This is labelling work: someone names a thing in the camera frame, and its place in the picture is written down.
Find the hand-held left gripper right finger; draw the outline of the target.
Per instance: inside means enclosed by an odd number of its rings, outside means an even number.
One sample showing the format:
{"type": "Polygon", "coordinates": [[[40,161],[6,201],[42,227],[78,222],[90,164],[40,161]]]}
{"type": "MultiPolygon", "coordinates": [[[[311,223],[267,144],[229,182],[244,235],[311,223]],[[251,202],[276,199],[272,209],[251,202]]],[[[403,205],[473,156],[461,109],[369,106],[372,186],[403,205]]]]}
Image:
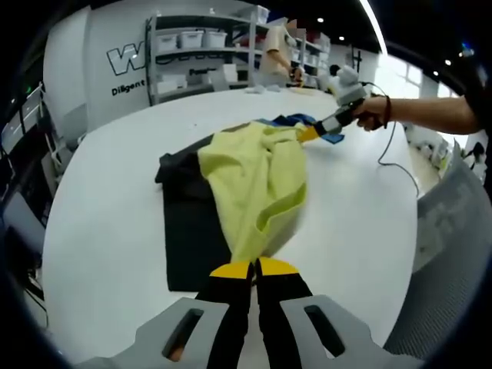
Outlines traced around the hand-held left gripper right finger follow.
{"type": "Polygon", "coordinates": [[[256,260],[259,326],[271,368],[382,368],[387,353],[369,327],[326,295],[314,295],[298,270],[256,260]]]}

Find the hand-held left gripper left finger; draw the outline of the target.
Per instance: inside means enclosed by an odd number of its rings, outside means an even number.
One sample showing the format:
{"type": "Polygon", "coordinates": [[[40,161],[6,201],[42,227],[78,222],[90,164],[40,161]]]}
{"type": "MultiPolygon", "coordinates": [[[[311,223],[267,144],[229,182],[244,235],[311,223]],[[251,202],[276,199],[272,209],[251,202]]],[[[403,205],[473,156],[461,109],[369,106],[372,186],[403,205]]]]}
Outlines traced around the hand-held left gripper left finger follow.
{"type": "Polygon", "coordinates": [[[135,368],[236,368],[248,332],[254,267],[224,264],[195,298],[180,298],[135,335],[135,368]]]}

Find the person's right hand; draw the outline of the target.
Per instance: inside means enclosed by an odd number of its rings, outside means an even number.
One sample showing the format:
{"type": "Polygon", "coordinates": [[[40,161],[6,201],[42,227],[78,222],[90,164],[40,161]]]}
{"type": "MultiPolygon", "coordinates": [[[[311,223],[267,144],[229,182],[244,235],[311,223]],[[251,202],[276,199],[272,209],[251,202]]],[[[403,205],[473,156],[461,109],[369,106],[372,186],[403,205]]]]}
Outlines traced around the person's right hand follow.
{"type": "Polygon", "coordinates": [[[377,95],[366,98],[355,110],[354,117],[357,126],[365,131],[375,131],[387,127],[386,115],[387,98],[377,95]]]}

